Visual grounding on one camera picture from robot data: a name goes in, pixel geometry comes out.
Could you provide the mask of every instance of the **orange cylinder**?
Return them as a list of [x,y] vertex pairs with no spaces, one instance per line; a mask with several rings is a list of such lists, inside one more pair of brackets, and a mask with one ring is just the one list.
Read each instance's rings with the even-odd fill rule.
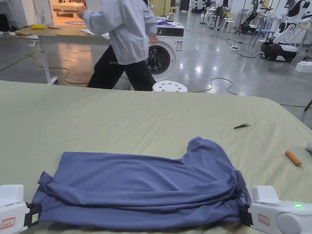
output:
[[299,159],[296,158],[296,156],[294,156],[294,154],[290,151],[286,151],[285,155],[297,166],[300,167],[302,165],[302,163],[300,162]]

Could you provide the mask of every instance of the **washing machine control panel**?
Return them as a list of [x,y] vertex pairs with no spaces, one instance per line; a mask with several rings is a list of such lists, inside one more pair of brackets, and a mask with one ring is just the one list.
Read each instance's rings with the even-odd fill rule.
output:
[[166,37],[184,37],[184,28],[158,27],[157,35]]

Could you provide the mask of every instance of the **bed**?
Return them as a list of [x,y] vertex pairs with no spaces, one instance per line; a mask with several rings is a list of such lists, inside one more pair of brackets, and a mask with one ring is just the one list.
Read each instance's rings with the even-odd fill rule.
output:
[[[0,105],[0,185],[23,184],[28,202],[42,171],[54,175],[65,151],[181,158],[189,140],[201,136],[223,147],[250,192],[271,185],[282,200],[312,203],[312,158],[305,151],[312,131],[268,99],[0,81]],[[244,123],[250,126],[233,129]],[[256,233],[228,223],[166,232]],[[42,222],[27,233],[112,232]]]
[[61,16],[60,13],[68,13],[73,14],[73,17],[78,17],[77,13],[79,10],[83,9],[83,3],[77,2],[63,2],[63,3],[55,3],[52,5],[53,11],[57,16]]

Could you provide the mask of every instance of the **green floor line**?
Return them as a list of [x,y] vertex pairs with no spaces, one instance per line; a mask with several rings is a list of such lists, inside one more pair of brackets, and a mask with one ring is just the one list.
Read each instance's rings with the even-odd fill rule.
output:
[[[38,53],[38,52],[40,52],[40,51],[33,52],[33,53],[29,54],[29,55],[34,55],[34,54],[36,54],[36,53]],[[27,58],[29,58],[29,56],[26,56],[26,57],[24,57],[24,58],[21,58],[21,59],[17,60],[16,62],[14,62],[14,63],[12,63],[12,64],[6,66],[5,68],[0,69],[0,72],[3,72],[4,70],[6,70],[6,69],[8,69],[8,68],[10,68],[10,67],[12,67],[12,66],[14,66],[14,65],[16,65],[16,64],[18,64],[18,63],[20,63],[21,61],[23,61],[23,60],[25,60],[25,59],[27,59]]]

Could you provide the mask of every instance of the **person's hand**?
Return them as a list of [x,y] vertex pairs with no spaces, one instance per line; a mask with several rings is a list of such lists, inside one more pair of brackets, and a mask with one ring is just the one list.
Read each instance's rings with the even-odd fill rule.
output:
[[85,14],[85,10],[79,10],[77,15],[80,19],[83,19],[83,15]]
[[150,40],[152,45],[155,45],[158,42],[158,37],[156,35],[154,35],[154,36],[151,36],[149,38],[149,40]]

